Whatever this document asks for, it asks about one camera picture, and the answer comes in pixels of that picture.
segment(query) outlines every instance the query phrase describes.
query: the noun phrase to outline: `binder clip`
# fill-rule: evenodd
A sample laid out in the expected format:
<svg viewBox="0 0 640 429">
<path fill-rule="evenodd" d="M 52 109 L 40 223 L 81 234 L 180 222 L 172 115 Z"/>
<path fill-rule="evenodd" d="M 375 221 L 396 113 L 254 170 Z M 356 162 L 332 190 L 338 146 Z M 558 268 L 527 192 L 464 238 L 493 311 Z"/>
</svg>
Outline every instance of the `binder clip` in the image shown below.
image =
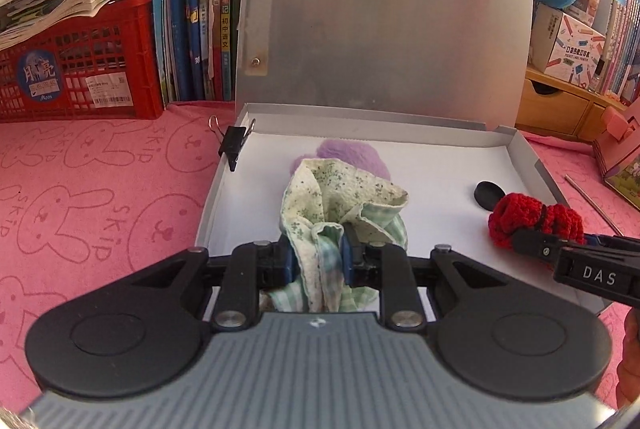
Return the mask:
<svg viewBox="0 0 640 429">
<path fill-rule="evenodd" d="M 218 117 L 215 115 L 209 117 L 209 129 L 214 133 L 218 133 L 218 139 L 220 141 L 220 149 L 218 149 L 218 155 L 226 155 L 226 159 L 229 162 L 229 170 L 231 172 L 236 170 L 240 151 L 242 151 L 246 139 L 249 138 L 249 135 L 251 135 L 254 131 L 254 127 L 255 119 L 251 121 L 249 129 L 245 128 L 244 126 L 229 126 L 226 129 L 226 133 L 222 133 L 220 124 L 218 123 Z"/>
</svg>

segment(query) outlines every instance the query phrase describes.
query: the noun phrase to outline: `purple fluffy fabric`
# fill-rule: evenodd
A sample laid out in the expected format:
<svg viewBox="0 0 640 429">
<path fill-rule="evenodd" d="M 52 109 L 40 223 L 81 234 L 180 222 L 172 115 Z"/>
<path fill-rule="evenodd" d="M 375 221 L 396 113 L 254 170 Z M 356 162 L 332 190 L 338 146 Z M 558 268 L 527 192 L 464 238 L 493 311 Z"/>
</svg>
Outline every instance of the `purple fluffy fabric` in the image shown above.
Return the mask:
<svg viewBox="0 0 640 429">
<path fill-rule="evenodd" d="M 290 173 L 295 173 L 305 158 L 337 158 L 346 164 L 353 165 L 363 171 L 391 180 L 389 170 L 380 158 L 378 151 L 365 142 L 355 140 L 325 140 L 316 150 L 316 154 L 304 154 L 293 161 Z"/>
</svg>

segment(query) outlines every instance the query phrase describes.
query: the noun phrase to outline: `red crochet item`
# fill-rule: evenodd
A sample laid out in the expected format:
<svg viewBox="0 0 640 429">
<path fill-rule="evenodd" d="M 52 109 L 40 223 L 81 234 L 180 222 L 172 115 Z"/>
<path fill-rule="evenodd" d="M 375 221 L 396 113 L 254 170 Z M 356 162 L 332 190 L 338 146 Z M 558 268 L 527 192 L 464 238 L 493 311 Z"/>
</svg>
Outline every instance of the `red crochet item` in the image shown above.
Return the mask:
<svg viewBox="0 0 640 429">
<path fill-rule="evenodd" d="M 585 243 L 582 218 L 573 209 L 561 204 L 546 206 L 524 194 L 507 194 L 489 215 L 491 239 L 497 247 L 511 249 L 511 235 L 521 227 Z"/>
</svg>

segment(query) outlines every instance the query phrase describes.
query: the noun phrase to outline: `ribbed gray surface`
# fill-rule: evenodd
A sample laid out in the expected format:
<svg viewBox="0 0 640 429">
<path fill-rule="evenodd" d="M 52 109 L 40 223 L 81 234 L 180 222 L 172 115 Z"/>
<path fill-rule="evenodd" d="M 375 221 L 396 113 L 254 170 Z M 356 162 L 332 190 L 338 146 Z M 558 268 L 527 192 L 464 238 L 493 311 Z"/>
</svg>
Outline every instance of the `ribbed gray surface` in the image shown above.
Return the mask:
<svg viewBox="0 0 640 429">
<path fill-rule="evenodd" d="M 452 377 L 417 335 L 373 314 L 265 314 L 213 338 L 178 380 L 135 399 L 84 403 L 46 393 L 40 429 L 593 429 L 591 395 L 548 404 L 496 399 Z"/>
</svg>

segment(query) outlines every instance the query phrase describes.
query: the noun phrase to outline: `pink blanket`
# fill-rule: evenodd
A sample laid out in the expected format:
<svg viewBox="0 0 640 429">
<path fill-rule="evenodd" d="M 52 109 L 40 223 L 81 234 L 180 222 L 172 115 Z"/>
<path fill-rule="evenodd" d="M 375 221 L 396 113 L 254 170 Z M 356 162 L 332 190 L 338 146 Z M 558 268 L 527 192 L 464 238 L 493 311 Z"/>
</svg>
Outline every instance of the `pink blanket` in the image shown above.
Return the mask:
<svg viewBox="0 0 640 429">
<path fill-rule="evenodd" d="M 211 114 L 233 119 L 229 106 L 171 106 L 154 122 L 0 124 L 1 405 L 21 411 L 38 394 L 23 350 L 38 315 L 193 243 L 218 164 Z M 593 158 L 532 145 L 588 231 L 610 229 L 564 174 L 625 234 L 640 234 L 640 213 L 599 183 Z M 616 353 L 599 393 L 611 405 L 625 312 L 602 317 Z"/>
</svg>

